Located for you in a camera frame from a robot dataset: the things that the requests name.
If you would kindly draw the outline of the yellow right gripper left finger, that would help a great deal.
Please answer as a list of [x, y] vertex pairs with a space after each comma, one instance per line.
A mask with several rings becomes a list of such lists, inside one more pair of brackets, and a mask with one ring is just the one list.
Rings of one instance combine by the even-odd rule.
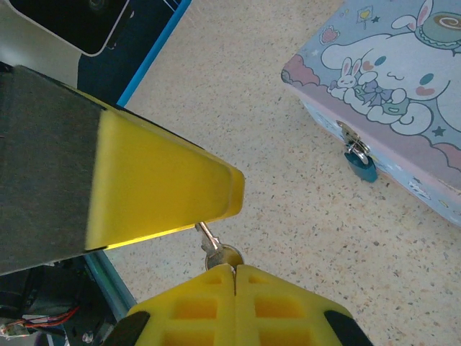
[[107, 344], [233, 345], [234, 332], [234, 272], [225, 264], [134, 305]]

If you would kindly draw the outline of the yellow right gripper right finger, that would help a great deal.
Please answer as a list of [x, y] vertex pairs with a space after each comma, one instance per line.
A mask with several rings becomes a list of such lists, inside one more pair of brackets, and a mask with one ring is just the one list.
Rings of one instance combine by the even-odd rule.
[[250, 265], [236, 270], [237, 345], [371, 345], [350, 312]]

